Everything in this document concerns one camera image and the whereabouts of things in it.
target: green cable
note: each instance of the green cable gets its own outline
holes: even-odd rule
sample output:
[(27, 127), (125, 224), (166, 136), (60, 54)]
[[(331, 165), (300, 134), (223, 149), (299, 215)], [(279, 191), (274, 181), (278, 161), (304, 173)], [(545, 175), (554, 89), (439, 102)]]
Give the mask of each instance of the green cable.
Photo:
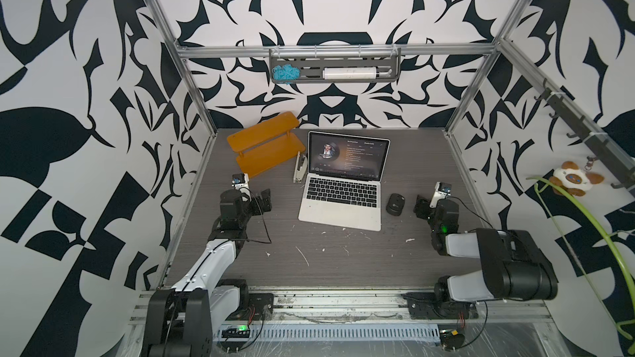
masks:
[[(624, 262), (624, 259), (622, 258), (622, 254), (617, 249), (617, 247), (615, 247), (615, 244), (614, 244), (613, 240), (611, 240), (611, 236), (609, 234), (607, 234), (607, 232), (604, 230), (604, 228), (599, 224), (598, 220), (595, 219), (595, 217), (593, 215), (591, 215), (591, 212), (589, 212), (589, 210), (587, 210), (586, 207), (584, 207), (582, 205), (582, 203), (580, 203), (575, 197), (573, 197), (571, 194), (569, 194), (562, 187), (559, 187), (559, 186), (549, 182), (547, 179), (544, 179), (544, 178), (541, 178), (541, 177), (529, 177), (527, 179), (539, 180), (539, 181), (545, 183), (545, 187), (547, 185), (553, 187), (554, 189), (556, 189), (557, 191), (562, 193), (562, 195), (564, 197), (566, 197), (570, 202), (572, 202), (578, 208), (578, 210), (580, 210), (584, 214), (584, 216), (587, 219), (589, 219), (589, 222), (591, 222), (591, 224), (596, 228), (598, 233), (602, 236), (602, 239), (604, 239), (604, 241), (607, 242), (607, 246), (609, 247), (609, 249), (613, 253), (613, 255), (615, 257), (615, 260), (617, 260), (617, 263), (620, 266), (620, 270), (622, 271), (622, 275), (624, 276), (624, 280), (626, 281), (626, 285), (627, 285), (627, 288), (629, 290), (629, 294), (631, 295), (631, 304), (633, 306), (633, 314), (635, 315), (635, 283), (633, 282), (633, 277), (631, 275), (631, 272), (628, 269), (628, 266), (626, 266), (626, 263)], [(561, 236), (563, 237), (563, 239), (567, 243), (567, 246), (570, 248), (571, 245), (568, 243), (567, 239), (565, 238), (565, 235), (563, 234), (562, 229), (560, 228), (560, 226), (558, 226), (558, 223), (556, 222), (555, 218), (551, 214), (551, 211), (549, 211), (549, 208), (547, 208), (547, 205), (545, 204), (544, 200), (542, 199), (542, 196), (540, 195), (540, 192), (538, 192), (538, 183), (537, 182), (534, 184), (533, 188), (536, 191), (536, 194), (538, 195), (538, 199), (540, 199), (540, 202), (542, 203), (543, 207), (545, 208), (545, 210), (549, 214), (549, 217), (551, 218), (551, 220), (554, 222), (554, 224), (558, 228), (558, 231), (560, 232)], [(593, 289), (593, 292), (596, 294), (596, 297), (600, 300), (600, 302), (602, 303), (602, 306), (605, 308), (605, 311), (608, 313), (608, 315), (611, 318), (611, 320), (615, 323), (615, 320), (613, 319), (613, 316), (608, 312), (607, 307), (604, 305), (604, 302), (599, 297), (599, 293), (595, 289), (595, 286), (589, 280), (586, 272), (582, 268), (582, 265), (579, 264), (579, 261), (577, 261), (576, 255), (573, 253), (573, 251), (571, 251), (571, 253), (574, 256), (574, 260), (576, 260), (576, 263), (578, 264), (578, 266), (582, 270), (582, 272), (584, 274), (584, 277), (586, 278), (586, 280), (591, 285), (591, 288)], [(628, 320), (628, 321), (621, 321), (619, 323), (615, 323), (615, 328), (625, 338), (627, 338), (628, 340), (632, 340), (633, 337), (631, 336), (631, 334), (629, 334), (626, 331), (624, 331), (622, 329), (622, 326), (623, 325), (628, 325), (628, 324), (633, 324), (633, 323), (635, 323), (635, 319)], [(635, 354), (635, 343), (632, 344), (631, 347), (629, 347), (629, 349), (627, 351), (628, 351), (629, 354)]]
[(611, 321), (613, 321), (613, 324), (615, 325), (617, 330), (622, 335), (624, 335), (624, 337), (626, 337), (628, 340), (632, 340), (631, 334), (629, 334), (628, 332), (626, 332), (623, 329), (621, 329), (620, 327), (618, 327), (618, 325), (615, 323), (615, 319), (613, 318), (613, 315), (611, 314), (611, 312), (608, 311), (607, 306), (604, 304), (604, 302), (602, 300), (602, 297), (599, 296), (598, 289), (595, 287), (595, 284), (593, 284), (593, 282), (589, 278), (589, 275), (587, 274), (587, 271), (584, 270), (584, 267), (582, 266), (582, 263), (580, 262), (580, 259), (578, 258), (578, 256), (576, 255), (575, 251), (573, 250), (573, 247), (569, 243), (569, 240), (567, 240), (567, 237), (565, 236), (565, 232), (563, 232), (562, 228), (560, 227), (560, 225), (556, 221), (556, 218), (554, 218), (553, 214), (551, 213), (551, 210), (549, 210), (549, 207), (547, 207), (547, 204), (542, 199), (542, 196), (540, 195), (541, 192), (538, 191), (538, 183), (535, 183), (533, 185), (533, 189), (536, 192), (536, 194), (538, 195), (538, 198), (540, 199), (540, 202), (542, 203), (542, 206), (544, 207), (545, 211), (547, 211), (547, 213), (549, 214), (549, 217), (553, 221), (554, 225), (556, 225), (556, 229), (558, 229), (558, 233), (560, 233), (560, 236), (562, 236), (562, 239), (565, 241), (565, 244), (567, 244), (567, 249), (571, 253), (571, 256), (573, 257), (576, 265), (580, 268), (582, 274), (584, 275), (584, 278), (587, 280), (589, 285), (591, 285), (591, 289), (593, 289), (593, 293), (596, 295), (596, 298), (598, 298), (599, 302), (602, 304), (602, 307), (604, 307), (604, 310), (607, 312), (607, 315), (611, 318)]

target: white tube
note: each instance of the white tube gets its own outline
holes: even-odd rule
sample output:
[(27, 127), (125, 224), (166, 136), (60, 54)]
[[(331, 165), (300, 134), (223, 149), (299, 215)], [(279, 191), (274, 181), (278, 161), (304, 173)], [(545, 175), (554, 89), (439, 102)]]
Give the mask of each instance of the white tube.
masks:
[(325, 67), (322, 71), (325, 80), (334, 79), (375, 79), (376, 67)]

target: laptop keyboard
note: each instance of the laptop keyboard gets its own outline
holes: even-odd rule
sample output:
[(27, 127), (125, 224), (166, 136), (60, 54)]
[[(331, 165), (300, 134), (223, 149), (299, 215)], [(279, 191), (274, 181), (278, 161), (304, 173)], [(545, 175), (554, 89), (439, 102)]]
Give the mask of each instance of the laptop keyboard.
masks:
[(377, 187), (339, 180), (309, 179), (309, 200), (377, 207)]

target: wooden tabletop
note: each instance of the wooden tabletop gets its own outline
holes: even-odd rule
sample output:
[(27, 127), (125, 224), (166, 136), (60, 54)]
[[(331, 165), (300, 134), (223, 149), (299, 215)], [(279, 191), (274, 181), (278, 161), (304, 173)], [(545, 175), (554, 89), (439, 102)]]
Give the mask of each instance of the wooden tabletop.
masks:
[[(232, 174), (241, 172), (236, 154), (227, 143), (227, 136), (236, 131), (218, 132), (167, 285), (186, 274), (202, 254), (220, 213), (220, 194), (231, 188)], [(308, 130), (293, 132), (307, 141)], [(381, 201), (385, 207), (392, 193), (402, 194), (406, 206), (401, 216), (382, 210), (379, 232), (300, 222), (304, 183), (293, 183), (295, 159), (288, 160), (249, 182), (255, 193), (271, 189), (273, 209), (265, 213), (264, 219), (273, 243), (246, 243), (224, 278), (244, 278), (252, 286), (430, 287), (440, 276), (480, 269), (478, 259), (439, 256), (431, 246), (430, 227), (412, 212), (417, 194), (432, 197), (438, 181), (450, 183), (452, 195), (474, 210), (440, 129), (333, 132), (391, 140)], [(458, 223), (460, 231), (481, 226), (480, 220), (462, 205)], [(267, 239), (260, 216), (251, 218), (247, 233), (252, 239)]]

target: black computer mouse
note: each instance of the black computer mouse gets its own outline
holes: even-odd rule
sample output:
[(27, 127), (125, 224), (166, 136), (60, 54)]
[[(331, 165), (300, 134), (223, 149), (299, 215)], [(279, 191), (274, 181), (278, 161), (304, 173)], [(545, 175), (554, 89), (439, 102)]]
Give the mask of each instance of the black computer mouse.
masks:
[(393, 193), (386, 204), (386, 211), (388, 214), (398, 217), (401, 215), (404, 205), (406, 205), (406, 199), (399, 193)]

